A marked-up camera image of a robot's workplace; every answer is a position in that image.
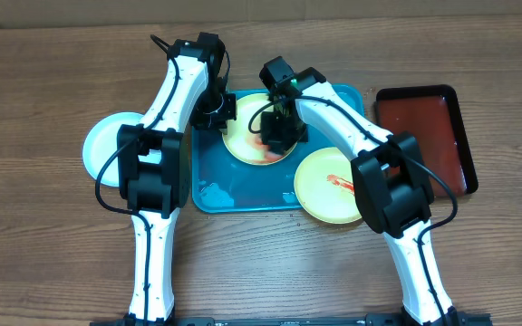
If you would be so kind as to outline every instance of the light yellow plate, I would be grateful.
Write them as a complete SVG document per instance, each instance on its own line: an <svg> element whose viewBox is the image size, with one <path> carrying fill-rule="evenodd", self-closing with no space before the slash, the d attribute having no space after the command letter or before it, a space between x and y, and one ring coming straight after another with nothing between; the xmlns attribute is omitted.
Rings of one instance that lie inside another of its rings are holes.
<svg viewBox="0 0 522 326"><path fill-rule="evenodd" d="M283 156L269 152L268 146L263 145L258 135L249 132L248 124L253 114L262 106L269 103L267 94L251 94L237 101L237 120L227 121L227 135L223 135L223 142L228 151L238 160L252 165L269 165L285 158L295 148L291 147ZM261 114L253 120L253 130L259 130Z"/></svg>
<svg viewBox="0 0 522 326"><path fill-rule="evenodd" d="M307 156L295 172L294 189L301 206L324 222L343 224L362 218L353 196L350 162L337 148Z"/></svg>

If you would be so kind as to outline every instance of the wooden surface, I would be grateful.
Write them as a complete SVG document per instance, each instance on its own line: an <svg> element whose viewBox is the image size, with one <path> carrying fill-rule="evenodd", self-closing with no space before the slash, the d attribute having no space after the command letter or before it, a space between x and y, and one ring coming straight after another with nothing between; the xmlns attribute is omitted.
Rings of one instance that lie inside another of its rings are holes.
<svg viewBox="0 0 522 326"><path fill-rule="evenodd" d="M0 28L522 14L522 0L0 0Z"/></svg>
<svg viewBox="0 0 522 326"><path fill-rule="evenodd" d="M433 232L456 306L522 324L522 15L278 24L0 30L0 325L85 325L130 303L130 219L103 210L81 160L109 114L145 111L165 40L220 34L233 89L262 87L283 55L360 90L448 83L458 92L480 183ZM115 190L108 199L120 203ZM450 204L432 206L445 216ZM397 312L400 283L381 236L303 211L206 215L188 203L175 234L180 316L260 318Z"/></svg>

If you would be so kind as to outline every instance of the wooden table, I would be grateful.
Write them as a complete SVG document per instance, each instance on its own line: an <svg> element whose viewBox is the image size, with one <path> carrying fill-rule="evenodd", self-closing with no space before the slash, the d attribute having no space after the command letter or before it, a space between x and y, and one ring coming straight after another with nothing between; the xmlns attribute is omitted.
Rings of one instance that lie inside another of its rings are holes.
<svg viewBox="0 0 522 326"><path fill-rule="evenodd" d="M128 310L131 221L96 203L82 143L103 117L150 106L166 60L149 34L199 31L227 45L233 89L262 87L258 72L277 55L350 83L366 103L383 87L452 85L480 186L433 233L442 281L459 310L522 324L522 15L510 15L0 30L0 325L86 325ZM432 208L445 216L450 203ZM209 216L188 203L173 273L179 316L401 307L380 235L301 210Z"/></svg>

